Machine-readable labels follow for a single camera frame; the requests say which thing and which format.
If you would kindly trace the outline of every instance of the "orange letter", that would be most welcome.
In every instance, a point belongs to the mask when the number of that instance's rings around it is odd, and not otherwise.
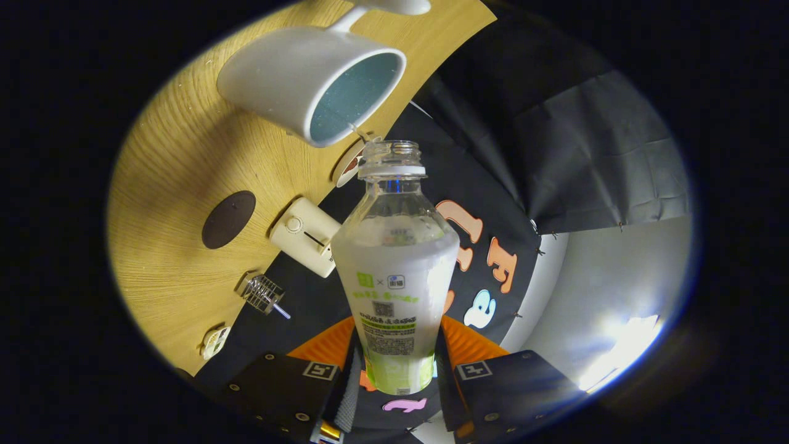
[[[374,392],[374,391],[378,390],[372,384],[372,382],[370,382],[370,379],[367,377],[367,372],[364,371],[364,370],[362,370],[361,373],[359,374],[359,385],[364,387],[365,390],[367,390],[369,392]]]
[[[447,301],[444,302],[444,314],[447,314],[449,307],[452,307],[452,301],[454,301],[454,290],[447,292]]]
[[[515,275],[515,266],[518,264],[518,255],[507,253],[501,246],[499,240],[494,236],[491,239],[491,246],[488,248],[488,266],[498,265],[493,269],[493,277],[501,284],[501,292],[507,294],[512,288],[512,276]]]
[[[436,209],[446,220],[455,222],[466,233],[469,233],[471,243],[477,243],[482,234],[482,219],[477,219],[467,212],[455,201],[441,201]]]
[[[470,248],[458,247],[458,264],[460,264],[460,271],[466,271],[471,266],[471,259],[474,257],[474,252]]]

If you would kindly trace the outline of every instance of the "wood grain surface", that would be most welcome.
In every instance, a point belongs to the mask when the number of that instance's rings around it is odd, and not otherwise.
[[[232,325],[244,301],[234,286],[246,270],[265,270],[279,249],[267,240],[277,215],[297,196],[318,203],[332,190],[332,168],[355,135],[313,148],[219,96],[216,78],[245,44],[277,28],[326,26],[351,4],[307,0],[255,21],[176,73],[133,123],[120,151],[107,206],[110,260],[129,312],[163,358],[194,375],[203,335]],[[365,14],[354,33],[396,47],[406,72],[361,126],[384,135],[416,91],[463,42],[495,20],[477,0],[432,0],[407,17]],[[249,190],[257,203],[233,241],[209,250],[203,224],[228,195]]]

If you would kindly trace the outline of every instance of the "bottle label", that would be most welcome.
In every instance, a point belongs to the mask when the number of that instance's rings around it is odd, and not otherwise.
[[[455,235],[403,245],[414,237],[413,230],[388,228],[385,233],[398,245],[359,246],[335,239],[332,250],[370,382],[383,393],[411,394],[432,380],[436,335],[459,241]]]

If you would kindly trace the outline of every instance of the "metal whisk attachment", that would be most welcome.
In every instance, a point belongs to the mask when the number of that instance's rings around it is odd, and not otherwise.
[[[263,314],[268,315],[271,313],[271,309],[275,309],[285,319],[290,319],[290,315],[278,305],[285,292],[262,273],[248,271],[241,278],[235,291],[246,303]]]

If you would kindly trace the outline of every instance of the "white wall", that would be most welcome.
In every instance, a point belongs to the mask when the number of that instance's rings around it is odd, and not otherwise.
[[[571,233],[553,295],[522,349],[578,383],[630,317],[673,314],[684,295],[690,216]]]
[[[454,444],[454,434],[447,431],[441,410],[430,418],[429,423],[420,424],[411,434],[424,444]]]
[[[545,254],[537,256],[532,280],[529,282],[526,296],[524,296],[521,308],[518,310],[518,313],[523,318],[515,318],[512,322],[507,335],[501,341],[501,348],[510,353],[519,352],[523,349],[523,343],[540,321],[543,310],[545,310],[545,306],[548,305],[548,300],[553,294],[556,281],[559,279],[559,272],[564,263],[564,254],[567,250],[567,240],[569,238],[569,233],[556,235],[556,239],[554,239],[553,235],[542,236],[540,250]]]

